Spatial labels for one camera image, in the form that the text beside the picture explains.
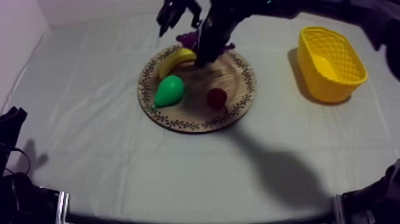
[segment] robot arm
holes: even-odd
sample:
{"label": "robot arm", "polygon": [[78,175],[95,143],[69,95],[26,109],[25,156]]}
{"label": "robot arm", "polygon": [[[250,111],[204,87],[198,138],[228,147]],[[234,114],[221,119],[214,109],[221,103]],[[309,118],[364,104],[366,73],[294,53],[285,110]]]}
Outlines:
{"label": "robot arm", "polygon": [[200,25],[201,8],[195,0],[165,0],[157,22],[160,37],[174,27],[185,9],[193,14],[192,27],[198,29],[195,65],[214,62],[236,26],[251,15],[295,18],[300,12],[354,23],[361,26],[378,49],[388,45],[387,61],[400,79],[400,0],[211,0],[211,8]]}

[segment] yellow banana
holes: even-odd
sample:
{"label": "yellow banana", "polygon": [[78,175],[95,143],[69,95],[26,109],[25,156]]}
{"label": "yellow banana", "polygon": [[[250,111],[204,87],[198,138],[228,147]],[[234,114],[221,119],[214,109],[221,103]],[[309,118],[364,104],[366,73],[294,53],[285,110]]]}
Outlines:
{"label": "yellow banana", "polygon": [[160,69],[158,70],[158,77],[163,80],[175,66],[185,61],[193,61],[195,59],[196,54],[193,51],[187,48],[180,48],[162,60]]}

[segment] plastic basket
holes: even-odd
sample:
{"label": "plastic basket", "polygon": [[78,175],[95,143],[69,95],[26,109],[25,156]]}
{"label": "plastic basket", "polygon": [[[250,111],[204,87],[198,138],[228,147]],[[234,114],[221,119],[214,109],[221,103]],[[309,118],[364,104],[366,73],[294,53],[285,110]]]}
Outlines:
{"label": "plastic basket", "polygon": [[301,30],[297,57],[310,94],[323,102],[347,99],[368,78],[346,38],[323,27]]}

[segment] red fruit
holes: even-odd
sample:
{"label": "red fruit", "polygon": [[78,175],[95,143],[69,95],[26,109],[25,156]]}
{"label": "red fruit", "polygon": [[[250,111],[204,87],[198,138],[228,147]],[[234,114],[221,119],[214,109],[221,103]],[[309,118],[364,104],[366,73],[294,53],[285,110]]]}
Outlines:
{"label": "red fruit", "polygon": [[214,88],[208,91],[207,103],[211,108],[215,110],[221,110],[222,108],[224,108],[226,99],[228,99],[226,92],[220,88]]}

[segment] white tablecloth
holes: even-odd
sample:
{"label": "white tablecloth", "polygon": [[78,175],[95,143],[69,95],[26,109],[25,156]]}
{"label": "white tablecloth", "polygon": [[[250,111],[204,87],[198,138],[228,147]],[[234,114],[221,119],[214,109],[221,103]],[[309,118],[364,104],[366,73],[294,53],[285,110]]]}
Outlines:
{"label": "white tablecloth", "polygon": [[[367,186],[399,157],[400,83],[385,49],[356,26],[301,14],[251,17],[235,30],[258,92],[234,126],[205,135],[165,130],[143,113],[138,76],[159,50],[188,32],[185,14],[156,46],[155,15],[59,27],[43,41],[7,108],[28,117],[18,146],[34,183],[71,194],[71,212],[149,222],[255,222],[324,212],[329,197]],[[343,33],[369,80],[341,105],[306,99],[295,74],[304,26]],[[8,163],[22,169],[18,155]]]}

